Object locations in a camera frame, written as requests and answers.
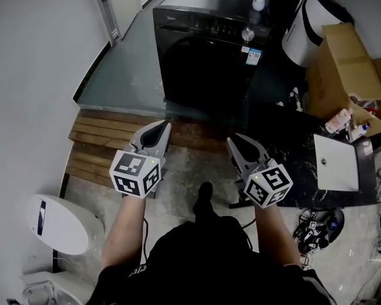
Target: toilet lid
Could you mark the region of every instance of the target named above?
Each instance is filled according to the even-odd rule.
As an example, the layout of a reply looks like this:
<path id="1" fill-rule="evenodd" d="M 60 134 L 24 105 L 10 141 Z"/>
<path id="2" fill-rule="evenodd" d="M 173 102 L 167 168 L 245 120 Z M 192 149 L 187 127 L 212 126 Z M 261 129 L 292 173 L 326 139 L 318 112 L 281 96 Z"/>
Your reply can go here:
<path id="1" fill-rule="evenodd" d="M 71 255 L 85 253 L 91 238 L 82 222 L 52 196 L 37 194 L 30 199 L 27 218 L 31 231 L 45 244 Z"/>
<path id="2" fill-rule="evenodd" d="M 50 281 L 28 287 L 22 294 L 24 305 L 55 305 L 53 285 Z"/>

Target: wooden floor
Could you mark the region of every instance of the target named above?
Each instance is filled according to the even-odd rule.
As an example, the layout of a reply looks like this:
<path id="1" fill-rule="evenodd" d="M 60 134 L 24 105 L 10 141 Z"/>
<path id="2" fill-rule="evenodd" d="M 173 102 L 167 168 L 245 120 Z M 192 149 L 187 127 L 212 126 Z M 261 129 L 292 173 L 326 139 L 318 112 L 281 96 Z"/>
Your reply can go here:
<path id="1" fill-rule="evenodd" d="M 116 151 L 122 149 L 138 129 L 162 119 L 82 110 L 69 135 L 74 146 L 66 173 L 113 188 L 109 168 Z M 169 121 L 172 124 L 171 145 L 227 154 L 225 140 L 234 133 L 233 129 L 195 121 Z"/>

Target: knob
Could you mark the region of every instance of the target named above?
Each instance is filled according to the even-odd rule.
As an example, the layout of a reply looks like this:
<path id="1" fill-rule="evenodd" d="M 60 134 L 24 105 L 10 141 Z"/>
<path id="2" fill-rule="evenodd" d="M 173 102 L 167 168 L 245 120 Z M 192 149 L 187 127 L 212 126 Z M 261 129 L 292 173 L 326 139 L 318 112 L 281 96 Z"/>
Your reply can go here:
<path id="1" fill-rule="evenodd" d="M 252 30 L 251 28 L 249 27 L 246 27 L 243 29 L 243 31 L 241 32 L 241 36 L 243 37 L 243 39 L 246 41 L 246 42 L 251 42 L 254 37 L 255 37 L 255 34 L 254 34 L 254 30 Z"/>

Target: person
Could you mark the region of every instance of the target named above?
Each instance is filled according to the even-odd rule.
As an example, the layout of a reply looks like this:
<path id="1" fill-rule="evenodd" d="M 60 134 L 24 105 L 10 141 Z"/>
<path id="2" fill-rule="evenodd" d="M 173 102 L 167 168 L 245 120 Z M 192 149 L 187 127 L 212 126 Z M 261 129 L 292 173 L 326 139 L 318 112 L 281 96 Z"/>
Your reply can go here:
<path id="1" fill-rule="evenodd" d="M 102 272 L 89 305 L 130 301 L 335 304 L 313 270 L 304 271 L 297 244 L 277 205 L 255 207 L 260 253 L 233 217 L 219 217 L 213 186 L 199 188 L 195 222 L 161 237 L 141 261 L 145 200 L 125 196 L 102 253 Z"/>

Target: electronic device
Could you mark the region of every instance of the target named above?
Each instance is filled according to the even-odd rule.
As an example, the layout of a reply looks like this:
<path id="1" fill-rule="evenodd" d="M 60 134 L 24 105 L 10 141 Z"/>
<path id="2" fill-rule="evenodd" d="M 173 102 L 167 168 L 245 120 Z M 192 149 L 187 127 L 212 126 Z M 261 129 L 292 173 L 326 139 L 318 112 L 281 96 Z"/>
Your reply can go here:
<path id="1" fill-rule="evenodd" d="M 253 0 L 165 0 L 154 28 L 165 99 L 231 114 L 262 59 L 270 26 Z"/>

